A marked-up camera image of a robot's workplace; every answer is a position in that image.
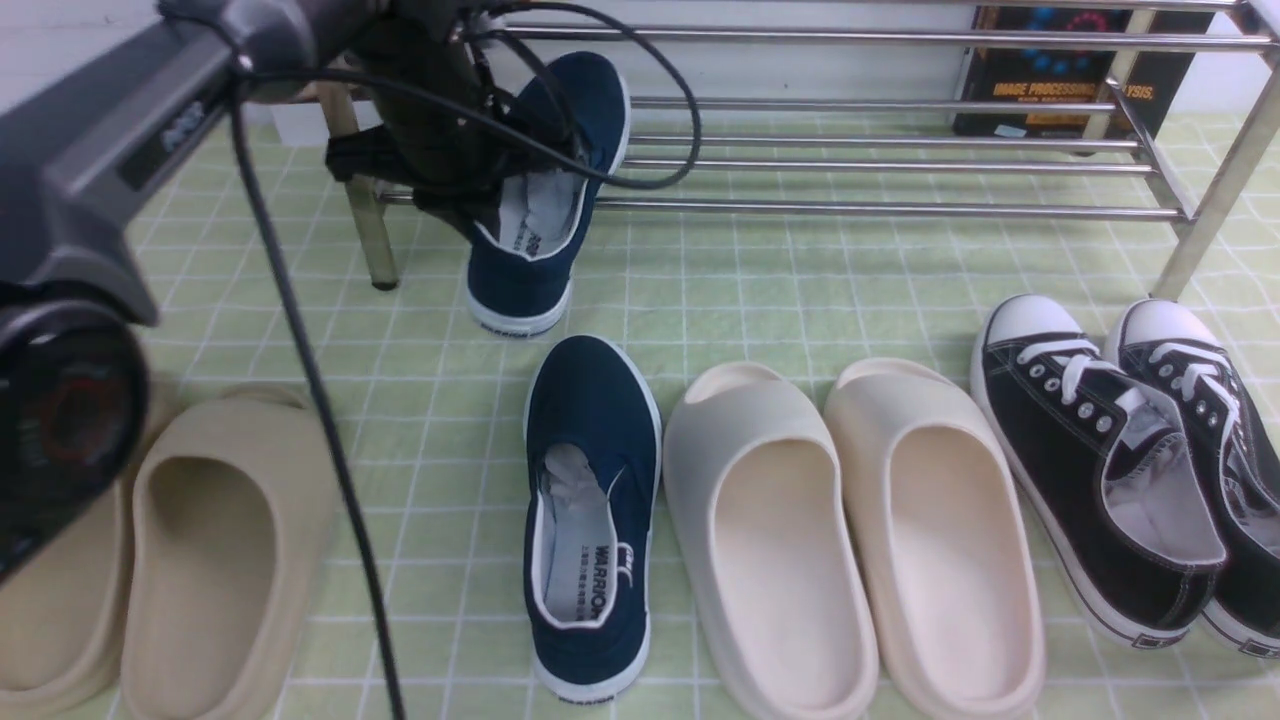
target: white wall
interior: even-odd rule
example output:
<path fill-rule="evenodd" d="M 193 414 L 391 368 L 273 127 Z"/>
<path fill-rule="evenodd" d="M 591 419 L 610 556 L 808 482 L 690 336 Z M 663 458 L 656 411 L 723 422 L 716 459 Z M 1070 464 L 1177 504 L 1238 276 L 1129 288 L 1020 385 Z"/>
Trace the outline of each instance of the white wall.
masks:
<path fill-rule="evenodd" d="M 0 109 L 155 18 L 154 0 L 0 0 Z"/>
<path fill-rule="evenodd" d="M 1263 0 L 1277 3 L 1280 0 Z M 631 23 L 966 28 L 963 5 L 865 5 L 833 0 L 590 0 Z M 0 109 L 145 27 L 154 0 L 0 0 Z M 540 19 L 558 19 L 547 14 Z M 1213 32 L 1234 32 L 1217 18 Z M 636 95 L 673 95 L 646 55 L 622 44 L 596 45 L 625 69 Z M 548 54 L 562 50 L 545 46 Z M 669 45 L 671 59 L 699 94 L 768 97 L 948 97 L 959 72 L 956 49 Z M 503 79 L 524 79 L 509 63 Z M 1176 111 L 1244 111 L 1265 77 L 1254 56 L 1197 58 Z"/>

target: black cord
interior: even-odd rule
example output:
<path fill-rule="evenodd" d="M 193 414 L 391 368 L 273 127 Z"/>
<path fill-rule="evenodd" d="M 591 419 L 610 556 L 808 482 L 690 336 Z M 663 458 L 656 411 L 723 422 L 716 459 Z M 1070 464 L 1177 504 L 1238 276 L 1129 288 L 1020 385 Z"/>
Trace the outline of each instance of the black cord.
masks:
<path fill-rule="evenodd" d="M 672 173 L 669 178 L 663 178 L 660 181 L 662 184 L 657 186 L 616 184 L 612 182 L 605 182 L 605 184 L 614 184 L 616 187 L 630 187 L 635 190 L 658 190 L 662 187 L 676 184 L 677 182 L 685 179 L 685 176 L 687 176 L 694 170 L 694 165 L 698 164 L 698 156 L 699 154 L 701 154 L 703 150 L 703 115 L 701 111 L 698 109 L 698 99 L 694 97 L 694 91 L 692 88 L 689 87 L 689 82 L 685 81 L 685 76 L 680 74 L 680 70 L 676 69 L 676 65 L 673 65 L 671 60 L 668 60 L 667 56 L 662 54 L 660 50 L 654 47 L 653 42 L 649 42 L 648 38 L 636 32 L 635 28 L 612 15 L 596 10 L 595 8 L 573 5 L 572 3 L 553 3 L 553 1 L 538 0 L 538 1 L 507 3 L 503 5 L 495 5 L 485 9 L 489 17 L 494 19 L 500 18 L 503 15 L 516 15 L 520 13 L 532 13 L 539 10 L 554 10 L 559 13 L 584 15 L 591 18 L 593 20 L 599 22 L 600 24 L 609 27 L 611 29 L 617 31 L 620 35 L 622 35 L 631 42 L 639 45 L 645 53 L 648 53 L 654 60 L 657 60 L 659 65 L 662 65 L 662 69 L 666 70 L 667 74 L 671 76 L 671 79 L 676 83 L 676 86 L 680 87 L 680 92 L 685 96 L 685 104 L 689 105 L 689 118 L 690 122 L 692 123 L 692 138 L 690 140 L 689 145 L 689 156 L 685 159 L 685 163 L 680 167 L 678 170 Z M 564 169 L 575 173 L 579 172 L 576 168 L 566 167 Z"/>
<path fill-rule="evenodd" d="M 534 77 L 536 77 L 543 82 L 543 86 L 547 87 L 547 94 L 552 99 L 552 105 L 556 106 L 556 113 L 559 115 L 561 135 L 557 138 L 557 141 L 572 142 L 573 147 L 576 149 L 579 146 L 577 118 L 573 117 L 573 105 L 568 101 L 568 95 L 564 94 L 564 87 L 561 85 L 559 79 L 552 74 L 550 69 L 547 68 L 541 58 L 534 54 L 534 51 L 530 50 L 527 45 L 517 40 L 516 36 L 511 35 L 509 32 L 504 29 L 490 31 L 479 36 L 476 40 L 488 40 L 488 38 L 497 40 L 498 42 L 506 45 L 507 49 L 511 50 L 517 58 L 520 58 L 520 61 L 522 61 L 525 67 L 527 67 L 530 72 L 534 73 Z M 520 105 L 520 99 L 516 97 L 516 106 L 518 105 Z M 547 118 L 539 117 L 536 114 L 532 118 L 529 118 L 527 114 L 524 117 L 526 119 L 539 120 L 543 123 L 548 122 Z"/>
<path fill-rule="evenodd" d="M 631 178 L 621 178 L 617 176 L 611 176 L 608 173 L 602 173 L 595 168 L 584 165 L 577 160 L 561 154 L 559 151 L 538 142 L 536 140 L 526 136 L 525 133 L 507 127 L 500 122 L 467 108 L 460 105 L 447 97 L 440 97 L 434 92 L 428 92 L 415 85 L 407 82 L 401 82 L 398 79 L 390 79 L 378 76 L 371 76 L 369 73 L 353 72 L 353 70 L 340 70 L 335 68 L 321 68 L 321 69 L 305 69 L 305 70 L 271 70 L 265 73 L 256 73 L 252 78 L 255 82 L 311 82 L 311 81 L 328 81 L 328 82 L 344 82 L 347 85 L 357 85 L 365 87 L 372 87 L 381 90 L 384 92 L 390 92 L 394 95 L 401 95 L 402 97 L 408 97 L 422 102 L 424 105 L 431 105 L 438 110 L 443 110 L 454 117 L 462 118 L 467 122 L 472 122 L 489 131 L 490 135 L 498 136 L 512 145 L 524 147 L 530 152 L 543 155 L 544 158 L 554 161 L 557 165 L 567 172 L 585 177 L 588 179 L 599 181 L 603 184 L 609 184 L 613 187 L 625 187 L 630 190 L 662 190 L 664 187 L 671 187 L 676 184 L 689 172 L 692 169 L 692 164 L 698 161 L 696 151 L 690 152 L 690 159 L 686 160 L 686 167 L 676 170 L 668 177 L 657 181 L 639 181 Z"/>
<path fill-rule="evenodd" d="M 677 182 L 685 179 L 685 177 L 694 170 L 694 167 L 698 164 L 698 156 L 701 154 L 703 118 L 701 113 L 698 109 L 698 99 L 694 97 L 692 88 L 689 87 L 689 82 L 686 82 L 685 77 L 680 74 L 680 70 L 677 70 L 676 67 L 671 64 L 671 60 L 668 60 L 667 56 L 662 54 L 662 51 L 654 47 L 652 42 L 645 40 L 634 28 L 593 8 L 581 8 L 579 5 L 571 5 L 568 3 L 543 3 L 543 1 L 511 3 L 507 5 L 498 5 L 495 8 L 489 9 L 489 14 L 494 18 L 498 18 L 500 15 L 527 13 L 534 10 L 559 10 L 564 13 L 586 15 L 591 19 L 599 20 L 600 23 L 618 31 L 625 37 L 627 37 L 628 40 L 643 47 L 645 53 L 652 55 L 658 61 L 658 64 L 662 65 L 664 70 L 667 70 L 667 74 L 671 76 L 671 79 L 676 82 L 676 85 L 680 87 L 680 91 L 685 95 L 685 102 L 689 105 L 689 115 L 690 120 L 692 122 L 692 138 L 689 146 L 689 155 L 685 158 L 685 161 L 676 172 L 655 181 L 631 179 L 631 178 L 612 176 L 608 173 L 602 173 L 595 168 L 584 165 L 576 159 L 568 158 L 561 154 L 559 151 L 548 147 L 547 145 L 543 145 L 541 142 L 526 136 L 525 133 L 515 128 L 503 124 L 499 120 L 495 120 L 494 118 L 485 115 L 484 113 L 479 113 L 471 108 L 460 105 L 458 102 L 454 102 L 447 97 L 440 97 L 434 92 L 429 92 L 426 90 L 422 90 L 421 87 L 410 85 L 407 82 L 401 82 L 397 79 L 383 78 L 355 70 L 339 70 L 333 68 L 271 70 L 271 72 L 256 73 L 252 76 L 252 79 L 255 82 L 298 82 L 298 81 L 344 82 L 348 85 L 372 87 L 375 90 L 381 90 L 383 92 L 399 95 L 402 97 L 407 97 L 422 102 L 425 105 L 430 105 L 438 110 L 449 113 L 467 122 L 476 123 L 481 128 L 486 129 L 490 135 L 500 137 L 502 140 L 506 140 L 507 142 L 517 147 L 522 147 L 529 152 L 541 155 L 552 160 L 553 163 L 556 163 L 567 172 L 613 187 L 625 187 L 628 190 L 662 190 L 664 187 L 671 187 Z M 479 33 L 475 37 L 465 37 L 463 40 L 466 41 L 484 40 L 488 36 L 489 33 Z M 517 51 L 516 54 L 521 55 L 522 60 L 525 59 L 521 53 Z"/>
<path fill-rule="evenodd" d="M 266 247 L 266 258 L 271 264 L 271 275 L 275 278 L 275 287 L 280 292 L 280 305 L 284 306 L 284 316 L 289 322 L 289 332 L 293 333 L 293 343 L 298 350 L 298 359 L 302 361 L 302 372 L 307 378 L 307 387 L 311 389 L 311 400 L 316 405 L 320 415 L 320 424 L 324 427 L 325 441 L 329 443 L 329 455 L 333 457 L 334 470 L 338 473 L 338 487 L 342 489 L 342 500 L 347 506 L 347 516 L 351 519 L 351 530 L 356 536 L 356 548 L 360 552 L 360 562 L 365 569 L 365 583 L 369 585 L 369 598 L 374 610 L 374 629 L 378 633 L 378 650 L 383 660 L 383 675 L 387 680 L 387 697 L 390 701 L 392 717 L 406 720 L 404 698 L 401 693 L 399 673 L 396 670 L 396 652 L 392 648 L 390 628 L 387 623 L 387 606 L 383 600 L 381 580 L 378 578 L 378 562 L 374 559 L 374 547 L 369 539 L 369 529 L 365 528 L 365 516 L 360 509 L 360 498 L 356 497 L 356 487 L 351 479 L 351 469 L 347 465 L 347 455 L 342 450 L 342 437 L 338 434 L 338 423 L 334 420 L 333 405 L 325 392 L 324 379 L 320 375 L 320 365 L 311 351 L 311 342 L 307 340 L 307 328 L 302 322 L 302 313 L 298 310 L 298 299 L 289 282 L 289 270 L 284 261 L 284 251 L 280 249 L 280 238 L 275 234 L 271 217 L 268 214 L 266 200 L 262 197 L 262 188 L 253 172 L 253 159 L 250 155 L 248 141 L 244 137 L 244 118 L 242 105 L 246 99 L 244 83 L 234 88 L 232 102 L 232 147 L 236 151 L 236 164 L 239 165 L 241 179 L 244 183 L 244 193 L 248 196 L 250 208 L 253 210 L 253 219 L 257 220 L 259 233 L 262 236 L 262 245 Z"/>

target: shoe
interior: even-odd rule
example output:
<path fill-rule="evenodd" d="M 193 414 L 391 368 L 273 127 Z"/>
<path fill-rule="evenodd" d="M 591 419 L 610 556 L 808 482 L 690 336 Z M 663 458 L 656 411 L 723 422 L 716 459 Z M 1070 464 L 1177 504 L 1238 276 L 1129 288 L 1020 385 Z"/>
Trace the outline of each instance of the shoe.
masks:
<path fill-rule="evenodd" d="M 861 717 L 876 628 L 840 459 L 805 393 L 758 363 L 703 373 L 671 413 L 671 523 L 724 689 L 758 720 Z"/>
<path fill-rule="evenodd" d="M 525 605 L 534 673 L 567 702 L 609 701 L 649 657 L 660 437 L 653 393 L 609 341 L 561 341 L 529 388 Z"/>
<path fill-rule="evenodd" d="M 1166 300 L 1125 310 L 1106 356 L 1181 413 L 1230 552 L 1204 609 L 1210 629 L 1245 655 L 1280 659 L 1280 460 L 1239 372 L 1196 315 Z"/>
<path fill-rule="evenodd" d="M 1036 295 L 987 318 L 970 391 L 1085 619 L 1140 650 L 1185 637 L 1226 548 L 1176 404 L 1102 360 L 1062 306 Z"/>
<path fill-rule="evenodd" d="M 338 479 L 302 393 L 237 386 L 179 415 L 133 489 L 120 696 L 136 720 L 262 717 L 302 637 Z"/>
<path fill-rule="evenodd" d="M 1025 717 L 1044 687 L 1044 624 L 982 411 L 928 368 L 868 359 L 840 373 L 823 416 L 893 685 L 934 720 Z"/>
<path fill-rule="evenodd" d="M 608 59 L 572 53 L 548 65 L 564 90 L 585 147 L 580 160 L 613 174 L 631 133 L 627 85 Z M 547 85 L 521 91 L 512 118 L 558 123 Z M 568 307 L 570 273 L 588 227 L 599 181 L 552 170 L 507 178 L 499 205 L 472 222 L 467 307 L 486 329 L 532 337 L 552 329 Z"/>
<path fill-rule="evenodd" d="M 0 593 L 0 719 L 54 717 L 120 674 L 133 577 L 133 480 L 182 410 L 177 378 L 155 375 L 133 457 L 88 510 Z"/>

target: slide sandal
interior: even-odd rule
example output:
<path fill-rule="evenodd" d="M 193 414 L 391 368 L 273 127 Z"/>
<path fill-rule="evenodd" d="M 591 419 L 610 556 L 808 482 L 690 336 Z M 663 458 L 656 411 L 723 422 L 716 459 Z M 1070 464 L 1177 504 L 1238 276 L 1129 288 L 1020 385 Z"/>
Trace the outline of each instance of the slide sandal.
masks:
<path fill-rule="evenodd" d="M 755 363 L 703 373 L 671 415 L 667 503 L 712 657 L 760 720 L 859 717 L 879 661 L 817 407 Z"/>
<path fill-rule="evenodd" d="M 1024 716 L 1044 684 L 1044 629 L 982 411 L 928 368 L 872 359 L 840 374 L 824 415 L 890 676 L 938 720 Z"/>
<path fill-rule="evenodd" d="M 151 380 L 147 421 L 115 484 L 0 592 L 0 717 L 49 717 L 115 682 L 133 573 L 133 478 L 178 414 L 169 378 Z"/>
<path fill-rule="evenodd" d="M 120 689 L 136 720 L 270 710 L 337 507 L 324 430 L 301 393 L 239 386 L 169 425 L 133 493 Z"/>

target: sneaker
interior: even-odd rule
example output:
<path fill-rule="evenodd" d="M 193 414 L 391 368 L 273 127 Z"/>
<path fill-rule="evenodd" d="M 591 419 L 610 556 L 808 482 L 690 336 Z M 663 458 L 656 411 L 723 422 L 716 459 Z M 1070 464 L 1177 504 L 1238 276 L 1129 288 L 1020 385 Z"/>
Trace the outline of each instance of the sneaker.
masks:
<path fill-rule="evenodd" d="M 1189 310 L 1144 300 L 1107 359 L 1172 398 L 1230 560 L 1204 620 L 1231 647 L 1280 659 L 1280 460 L 1222 343 Z"/>
<path fill-rule="evenodd" d="M 559 82 L 584 141 L 584 164 L 613 174 L 627 150 L 631 100 L 613 63 L 572 53 L 548 65 Z M 547 85 L 535 78 L 518 96 L 512 119 L 558 123 Z M 486 329 L 532 337 L 552 329 L 568 307 L 570 272 L 591 224 L 600 182 L 563 170 L 507 178 L 499 204 L 472 222 L 467 306 Z"/>
<path fill-rule="evenodd" d="M 660 438 L 658 406 L 622 350 L 591 336 L 552 348 L 525 409 L 525 605 L 534 673 L 567 702 L 609 701 L 649 656 Z"/>
<path fill-rule="evenodd" d="M 1226 564 L 1178 406 L 1106 363 L 1047 297 L 1006 300 L 970 383 L 1084 616 L 1140 650 L 1187 635 Z"/>

